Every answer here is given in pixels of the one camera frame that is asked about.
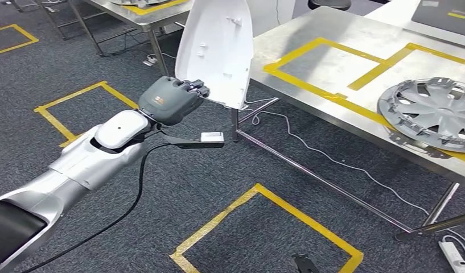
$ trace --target metal table leg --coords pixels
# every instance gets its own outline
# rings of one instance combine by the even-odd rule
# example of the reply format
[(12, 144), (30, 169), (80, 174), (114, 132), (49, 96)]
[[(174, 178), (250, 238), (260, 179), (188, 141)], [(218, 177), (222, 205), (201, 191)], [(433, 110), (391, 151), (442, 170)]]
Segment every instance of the metal table leg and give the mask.
[(73, 13), (76, 16), (76, 19), (78, 19), (78, 22), (80, 23), (80, 25), (83, 27), (83, 29), (87, 33), (88, 38), (90, 38), (90, 40), (92, 41), (93, 46), (95, 47), (95, 49), (97, 51), (97, 54), (100, 55), (100, 56), (103, 56), (103, 51), (101, 50), (100, 46), (96, 42), (95, 38), (93, 37), (93, 34), (91, 33), (90, 29), (88, 28), (87, 24), (85, 23), (85, 20), (83, 20), (83, 17), (81, 17), (81, 14), (78, 11), (78, 8), (76, 7), (75, 3), (73, 2), (73, 0), (68, 0), (68, 3), (70, 5), (71, 9), (73, 10)]
[(422, 226), (431, 225), (437, 220), (438, 216), (440, 216), (445, 206), (447, 206), (450, 199), (452, 199), (452, 196), (459, 186), (460, 184), (458, 183), (450, 184), (449, 188), (447, 191), (445, 191), (440, 201), (438, 201), (438, 203), (435, 205), (428, 218), (425, 220), (425, 222), (423, 222)]
[(167, 67), (165, 66), (165, 62), (163, 60), (163, 55), (162, 51), (160, 49), (160, 45), (157, 41), (157, 36), (155, 36), (155, 32), (153, 29), (150, 29), (147, 31), (149, 38), (150, 38), (150, 44), (152, 46), (153, 53), (155, 54), (155, 58), (157, 58), (158, 65), (160, 67), (160, 72), (164, 76), (169, 76)]
[(442, 221), (442, 222), (423, 226), (418, 229), (414, 229), (410, 232), (406, 231), (406, 232), (399, 233), (395, 236), (395, 238), (399, 241), (404, 241), (404, 240), (412, 239), (420, 235), (427, 235), (427, 234), (435, 233), (437, 231), (454, 228), (460, 225), (465, 225), (465, 214)]
[(231, 115), (232, 115), (232, 141), (238, 142), (239, 141), (239, 135), (237, 133), (237, 130), (239, 130), (239, 110), (237, 109), (231, 109)]
[(18, 3), (16, 3), (16, 0), (9, 0), (9, 2), (11, 2), (11, 4), (13, 4), (14, 8), (19, 11), (20, 13), (23, 12), (23, 10), (21, 9), (21, 7), (18, 5)]
[(251, 142), (253, 142), (253, 143), (257, 144), (258, 146), (260, 146), (261, 148), (265, 149), (266, 151), (269, 151), (273, 155), (279, 157), (280, 159), (282, 159), (286, 163), (289, 163), (290, 165), (292, 165), (293, 167), (301, 170), (302, 172), (306, 173), (307, 175), (319, 180), (323, 184), (325, 184), (325, 185), (331, 187), (332, 189), (336, 190), (337, 192), (341, 193), (343, 196), (348, 197), (349, 199), (353, 200), (355, 203), (361, 205), (363, 208), (368, 209), (370, 212), (372, 212), (372, 213), (376, 214), (377, 216), (379, 216), (379, 217), (387, 220), (388, 222), (394, 224), (395, 226), (397, 226), (398, 228), (403, 230), (402, 233), (397, 234), (395, 236), (395, 238), (397, 240), (399, 240), (399, 241), (403, 241), (403, 240), (406, 240), (406, 239), (411, 239), (411, 238), (414, 238), (416, 236), (420, 236), (420, 235), (424, 235), (424, 234), (435, 233), (437, 231), (442, 231), (442, 230), (446, 230), (446, 229), (449, 229), (449, 228), (453, 228), (453, 227), (465, 224), (465, 214), (462, 215), (462, 216), (457, 216), (457, 217), (451, 218), (449, 220), (441, 221), (441, 222), (438, 222), (438, 223), (434, 224), (434, 222), (437, 220), (438, 216), (442, 213), (442, 210), (445, 208), (445, 206), (448, 204), (448, 202), (450, 201), (450, 199), (454, 195), (455, 191), (458, 189), (458, 187), (459, 187), (458, 183), (452, 183), (449, 186), (447, 191), (445, 191), (442, 198), (439, 200), (439, 202), (434, 207), (432, 213), (428, 216), (428, 218), (423, 223), (422, 227), (420, 227), (418, 229), (411, 229), (410, 227), (403, 224), (402, 222), (396, 220), (395, 218), (389, 216), (388, 214), (382, 212), (381, 210), (375, 208), (374, 206), (369, 205), (365, 201), (363, 201), (363, 200), (359, 199), (358, 197), (356, 197), (355, 195), (345, 191), (341, 187), (338, 187), (334, 183), (321, 178), (320, 176), (315, 174), (313, 171), (310, 171), (306, 167), (300, 165), (299, 163), (293, 161), (289, 157), (281, 154), (280, 152), (274, 150), (273, 148), (269, 147), (268, 145), (262, 143), (258, 139), (252, 137), (251, 135), (249, 135), (249, 134), (247, 134), (247, 133), (245, 133), (245, 132), (243, 132), (243, 131), (241, 131), (239, 129), (239, 125), (241, 123), (245, 122), (247, 119), (253, 117), (254, 115), (260, 113), (262, 110), (265, 110), (267, 107), (269, 107), (270, 105), (274, 104), (277, 101), (279, 101), (279, 98), (274, 98), (273, 100), (269, 101), (268, 103), (258, 107), (257, 109), (255, 109), (251, 113), (248, 113), (246, 116), (244, 116), (241, 119), (238, 118), (238, 110), (232, 109), (232, 123), (234, 125), (234, 128), (233, 128), (233, 130), (234, 130), (234, 132), (233, 132), (233, 140), (235, 142), (238, 140), (237, 139), (237, 134), (243, 136), (247, 140), (250, 140)]
[(43, 10), (43, 12), (46, 14), (46, 16), (48, 17), (48, 20), (49, 22), (51, 23), (51, 25), (53, 26), (53, 28), (55, 29), (56, 32), (58, 32), (58, 34), (61, 36), (61, 38), (63, 40), (66, 40), (66, 37), (65, 35), (63, 34), (63, 32), (61, 31), (61, 29), (58, 27), (58, 24), (56, 23), (55, 19), (53, 18), (53, 16), (51, 16), (50, 12), (43, 6), (43, 4), (41, 3), (41, 0), (37, 0), (36, 1), (36, 4), (38, 5), (38, 7), (40, 9)]

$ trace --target black cable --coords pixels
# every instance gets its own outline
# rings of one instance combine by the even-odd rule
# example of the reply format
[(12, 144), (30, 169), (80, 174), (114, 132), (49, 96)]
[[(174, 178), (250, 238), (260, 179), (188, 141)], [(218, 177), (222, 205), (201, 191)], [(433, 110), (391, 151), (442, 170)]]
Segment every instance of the black cable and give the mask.
[(140, 49), (134, 49), (134, 48), (127, 48), (126, 46), (126, 38), (127, 38), (127, 34), (124, 35), (124, 48), (118, 52), (113, 52), (113, 53), (107, 53), (107, 52), (104, 52), (101, 56), (102, 57), (113, 57), (113, 56), (118, 56), (118, 55), (122, 55), (128, 51), (140, 51), (140, 52), (143, 52), (147, 55), (149, 55), (150, 53), (147, 52), (147, 51), (144, 51), (144, 50), (140, 50)]
[(141, 34), (141, 33), (144, 33), (144, 32), (139, 32), (139, 33), (136, 33), (134, 35), (129, 35), (128, 33), (125, 34), (126, 36), (128, 37), (131, 37), (133, 40), (135, 40), (135, 42), (139, 43), (139, 44), (150, 44), (150, 42), (140, 42), (139, 40), (137, 40), (137, 38), (135, 38), (135, 35), (138, 35), (138, 34)]
[(163, 130), (165, 130), (165, 129), (168, 129), (168, 127), (163, 127), (162, 129), (160, 129), (160, 130), (158, 130), (158, 131), (156, 131), (156, 132), (153, 132), (153, 133), (151, 133), (150, 135), (146, 135), (146, 136), (145, 136), (145, 139), (147, 139), (147, 138), (149, 138), (149, 137), (151, 137), (151, 136), (153, 136), (153, 135), (156, 135), (156, 134), (158, 134), (158, 133), (164, 133), (164, 134), (165, 134), (165, 132), (163, 131)]
[(140, 163), (140, 172), (139, 172), (139, 176), (138, 176), (138, 193), (137, 193), (137, 197), (135, 198), (135, 201), (133, 202), (133, 204), (131, 205), (131, 207), (122, 215), (120, 216), (120, 218), (116, 219), (115, 221), (113, 221), (110, 225), (104, 227), (102, 230), (98, 231), (97, 233), (91, 235), (90, 237), (84, 239), (83, 241), (75, 244), (74, 246), (58, 253), (57, 255), (55, 255), (54, 257), (42, 262), (42, 263), (39, 263), (37, 264), (36, 266), (34, 267), (31, 267), (21, 273), (30, 273), (32, 271), (35, 271), (36, 269), (42, 267), (42, 266), (45, 266), (51, 262), (53, 262), (54, 260), (62, 257), (63, 255), (69, 253), (70, 251), (78, 248), (79, 246), (83, 245), (84, 243), (90, 241), (91, 239), (95, 238), (96, 236), (102, 234), (103, 232), (107, 231), (108, 229), (110, 229), (111, 227), (113, 227), (114, 225), (118, 224), (120, 221), (122, 221), (125, 217), (128, 216), (128, 214), (130, 214), (134, 209), (135, 207), (137, 206), (138, 202), (140, 201), (140, 198), (142, 197), (142, 192), (143, 192), (143, 173), (145, 171), (145, 161), (147, 160), (147, 157), (148, 155), (155, 149), (157, 148), (161, 148), (161, 147), (165, 147), (165, 146), (169, 146), (171, 145), (170, 143), (162, 143), (162, 144), (158, 144), (152, 148), (150, 148), (147, 153), (145, 153), (145, 155), (143, 156), (142, 158), (142, 161)]

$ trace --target power strip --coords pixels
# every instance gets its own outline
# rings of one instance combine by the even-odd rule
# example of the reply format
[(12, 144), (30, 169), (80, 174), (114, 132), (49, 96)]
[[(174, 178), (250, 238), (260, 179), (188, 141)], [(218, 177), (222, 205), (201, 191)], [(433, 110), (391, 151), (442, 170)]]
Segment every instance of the power strip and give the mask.
[(465, 260), (452, 242), (438, 242), (455, 273), (465, 273)]
[(143, 61), (142, 63), (144, 65), (147, 65), (148, 67), (151, 67), (152, 65), (156, 64), (158, 60), (155, 57), (147, 56), (147, 59)]

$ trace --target yellow tape outline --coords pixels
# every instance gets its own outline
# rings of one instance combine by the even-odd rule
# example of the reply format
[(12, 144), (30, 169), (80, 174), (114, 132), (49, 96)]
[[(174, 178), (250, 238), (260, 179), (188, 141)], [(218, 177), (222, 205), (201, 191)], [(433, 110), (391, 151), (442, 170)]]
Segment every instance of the yellow tape outline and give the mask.
[(21, 33), (22, 35), (24, 35), (26, 38), (28, 38), (30, 41), (29, 42), (25, 42), (25, 43), (22, 43), (22, 44), (18, 44), (18, 45), (15, 45), (13, 47), (9, 47), (9, 48), (5, 48), (5, 49), (2, 49), (0, 50), (0, 54), (1, 53), (5, 53), (5, 52), (8, 52), (8, 51), (11, 51), (11, 50), (14, 50), (14, 49), (17, 49), (17, 48), (20, 48), (20, 47), (25, 47), (29, 44), (34, 44), (34, 43), (37, 43), (39, 42), (38, 38), (34, 37), (33, 35), (31, 35), (29, 32), (27, 32), (26, 30), (22, 29), (21, 27), (19, 27), (17, 24), (11, 24), (9, 26), (6, 26), (6, 27), (0, 27), (0, 31), (1, 30), (5, 30), (7, 28), (14, 28), (15, 30), (17, 30), (19, 33)]
[[(316, 38), (313, 41), (299, 47), (298, 49), (289, 52), (288, 54), (284, 55), (282, 58), (280, 58), (276, 62), (266, 64), (264, 66), (264, 71), (265, 72), (267, 72), (267, 73), (269, 73), (269, 74), (271, 74), (271, 75), (273, 75), (275, 77), (278, 77), (281, 80), (286, 81), (286, 82), (288, 82), (288, 83), (290, 83), (292, 85), (295, 85), (295, 86), (297, 86), (299, 88), (302, 88), (304, 90), (308, 90), (309, 92), (311, 92), (313, 94), (316, 94), (318, 96), (321, 96), (321, 97), (323, 97), (323, 98), (325, 98), (325, 99), (327, 99), (327, 100), (329, 100), (331, 102), (334, 102), (334, 103), (336, 103), (338, 105), (341, 105), (342, 107), (345, 107), (345, 108), (347, 108), (349, 110), (352, 110), (357, 114), (360, 114), (360, 115), (362, 115), (362, 116), (364, 116), (366, 118), (369, 118), (369, 119), (371, 119), (371, 120), (373, 120), (375, 122), (378, 122), (379, 124), (381, 124), (381, 125), (383, 125), (385, 127), (390, 128), (391, 130), (395, 130), (395, 129), (390, 125), (390, 123), (388, 121), (385, 120), (385, 118), (381, 114), (378, 114), (376, 112), (373, 112), (373, 111), (370, 111), (370, 110), (368, 110), (366, 108), (363, 108), (363, 107), (361, 107), (361, 106), (359, 106), (357, 104), (354, 104), (353, 102), (350, 102), (350, 101), (346, 100), (346, 98), (344, 98), (343, 96), (338, 96), (336, 94), (332, 94), (332, 93), (330, 93), (330, 92), (328, 92), (326, 90), (323, 90), (323, 89), (321, 89), (321, 88), (319, 88), (319, 87), (317, 87), (315, 85), (309, 84), (309, 83), (307, 83), (307, 82), (305, 82), (305, 81), (303, 81), (303, 80), (301, 80), (301, 79), (299, 79), (297, 77), (294, 77), (293, 75), (290, 75), (290, 74), (288, 74), (286, 72), (283, 72), (283, 71), (279, 70), (279, 68), (281, 66), (291, 62), (292, 60), (296, 59), (297, 57), (300, 57), (304, 53), (308, 52), (309, 50), (314, 49), (315, 47), (317, 47), (320, 44), (326, 44), (326, 45), (335, 47), (337, 49), (340, 49), (340, 50), (349, 52), (351, 54), (354, 54), (354, 55), (357, 55), (357, 56), (360, 56), (360, 57), (364, 57), (364, 58), (366, 58), (368, 60), (376, 61), (377, 63), (379, 63), (378, 66), (374, 67), (369, 72), (367, 72), (365, 75), (361, 76), (356, 81), (354, 81), (354, 82), (352, 82), (351, 84), (348, 85), (348, 87), (353, 89), (353, 90), (361, 89), (366, 84), (368, 84), (371, 81), (373, 81), (374, 79), (376, 79), (376, 77), (378, 77), (379, 75), (381, 75), (382, 73), (387, 71), (392, 66), (396, 65), (403, 58), (407, 57), (410, 53), (412, 53), (415, 50), (420, 50), (420, 51), (423, 51), (423, 52), (427, 52), (427, 53), (433, 54), (435, 56), (442, 57), (444, 59), (451, 60), (451, 61), (454, 61), (456, 63), (465, 65), (465, 59), (462, 59), (462, 58), (459, 58), (459, 57), (456, 57), (456, 56), (453, 56), (453, 55), (449, 55), (449, 54), (446, 54), (446, 53), (443, 53), (443, 52), (440, 52), (440, 51), (437, 51), (437, 50), (434, 50), (434, 49), (431, 49), (431, 48), (427, 48), (427, 47), (424, 47), (422, 45), (413, 44), (413, 43), (407, 44), (404, 48), (400, 49), (398, 52), (393, 54), (390, 58), (384, 60), (384, 59), (372, 56), (370, 54), (367, 54), (365, 52), (361, 52), (361, 51), (358, 51), (356, 49), (347, 47), (345, 45), (341, 45), (341, 44), (338, 44), (336, 42), (327, 40), (327, 39), (325, 39), (323, 37), (319, 37), (319, 38)], [(441, 150), (441, 149), (438, 149), (438, 150), (440, 150), (444, 154), (450, 155), (452, 157), (455, 157), (455, 158), (460, 159), (460, 160), (465, 162), (465, 154), (464, 153), (445, 151), (445, 150)]]
[(363, 253), (351, 246), (345, 240), (339, 238), (336, 234), (326, 229), (326, 227), (322, 226), (320, 223), (313, 220), (308, 215), (302, 213), (297, 208), (293, 207), (288, 202), (281, 199), (279, 196), (275, 195), (273, 192), (265, 188), (261, 184), (256, 184), (250, 190), (245, 192), (241, 197), (239, 197), (236, 201), (230, 204), (225, 210), (219, 213), (216, 217), (211, 219), (207, 224), (201, 227), (198, 231), (196, 231), (192, 236), (187, 238), (183, 243), (181, 243), (175, 250), (175, 252), (170, 255), (170, 258), (174, 260), (174, 262), (182, 268), (185, 273), (200, 273), (197, 268), (190, 263), (183, 254), (190, 249), (194, 244), (196, 244), (199, 240), (204, 238), (212, 229), (214, 229), (224, 218), (233, 210), (238, 208), (240, 205), (243, 205), (247, 201), (249, 201), (252, 197), (256, 194), (262, 194), (263, 196), (267, 197), (269, 200), (274, 202), (276, 205), (283, 208), (285, 211), (291, 213), (292, 215), (296, 216), (296, 218), (300, 219), (310, 228), (319, 232), (322, 236), (326, 237), (328, 240), (333, 242), (339, 248), (346, 251), (351, 257), (348, 259), (346, 264), (340, 269), (340, 273), (351, 273), (354, 272), (358, 265), (363, 261)]
[(189, 0), (173, 0), (173, 1), (166, 2), (164, 4), (149, 7), (148, 9), (140, 9), (137, 6), (123, 6), (123, 7), (126, 8), (127, 10), (133, 11), (134, 13), (136, 13), (138, 15), (145, 15), (145, 14), (148, 14), (148, 13), (153, 13), (154, 11), (157, 11), (157, 10), (161, 10), (161, 9), (165, 9), (167, 7), (175, 6), (175, 5), (178, 5), (178, 4), (181, 4), (181, 3), (185, 3), (187, 1), (189, 1)]
[(52, 102), (49, 102), (49, 103), (47, 103), (45, 105), (38, 106), (36, 109), (34, 109), (34, 112), (41, 114), (43, 116), (43, 118), (45, 118), (49, 123), (51, 123), (51, 125), (53, 125), (58, 131), (60, 131), (61, 134), (63, 134), (68, 139), (66, 142), (60, 144), (60, 147), (68, 146), (70, 143), (75, 141), (75, 139), (80, 137), (82, 134), (74, 135), (57, 118), (55, 118), (55, 116), (53, 116), (47, 109), (52, 107), (52, 106), (55, 106), (57, 104), (60, 104), (60, 103), (62, 103), (64, 101), (67, 101), (67, 100), (69, 100), (71, 98), (74, 98), (76, 96), (84, 94), (84, 93), (86, 93), (86, 92), (88, 92), (90, 90), (98, 88), (98, 87), (102, 87), (108, 93), (110, 93), (114, 97), (118, 98), (119, 100), (121, 100), (122, 102), (124, 102), (125, 104), (130, 106), (132, 109), (136, 109), (138, 107), (138, 105), (135, 102), (133, 102), (129, 98), (125, 97), (122, 93), (116, 91), (111, 86), (109, 86), (107, 84), (107, 81), (100, 81), (100, 82), (98, 82), (96, 84), (93, 84), (93, 85), (90, 85), (89, 87), (86, 87), (86, 88), (84, 88), (82, 90), (76, 91), (76, 92), (71, 93), (71, 94), (69, 94), (67, 96), (64, 96), (62, 98), (59, 98), (59, 99), (54, 100)]

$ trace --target metal table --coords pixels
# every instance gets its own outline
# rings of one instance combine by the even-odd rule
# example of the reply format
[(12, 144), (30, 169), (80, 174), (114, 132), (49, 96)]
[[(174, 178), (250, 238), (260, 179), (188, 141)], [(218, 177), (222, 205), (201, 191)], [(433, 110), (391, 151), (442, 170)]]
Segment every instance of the metal table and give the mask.
[(81, 16), (80, 12), (76, 8), (74, 0), (68, 0), (69, 4), (75, 13), (78, 21), (83, 26), (83, 29), (87, 33), (88, 37), (92, 41), (95, 49), (97, 50), (98, 55), (103, 55), (99, 44), (110, 39), (116, 38), (121, 35), (125, 35), (130, 31), (140, 30), (148, 33), (150, 44), (152, 46), (153, 53), (158, 60), (160, 70), (163, 75), (169, 75), (168, 70), (163, 61), (162, 51), (160, 45), (157, 41), (157, 36), (155, 35), (154, 30), (160, 27), (164, 27), (168, 24), (177, 23), (177, 21), (187, 19), (188, 13), (192, 8), (192, 1), (186, 0), (171, 0), (164, 4), (159, 4), (154, 7), (146, 7), (144, 9), (139, 9), (137, 7), (127, 7), (117, 4), (113, 4), (108, 0), (84, 0), (86, 3), (96, 7), (97, 9), (102, 10), (103, 12), (110, 14), (111, 16), (128, 23), (134, 28), (122, 31), (113, 36), (96, 40), (88, 28), (87, 24), (84, 21), (84, 18)]
[[(460, 185), (465, 154), (440, 151), (393, 130), (377, 113), (379, 96), (403, 80), (450, 77), (465, 82), (465, 47), (361, 16), (321, 7), (254, 38), (251, 84), (276, 98), (239, 119), (241, 135), (295, 168), (402, 229), (397, 239), (460, 224), (465, 215), (436, 222)], [(412, 229), (262, 143), (239, 125), (280, 99), (436, 172), (452, 184), (423, 225)]]

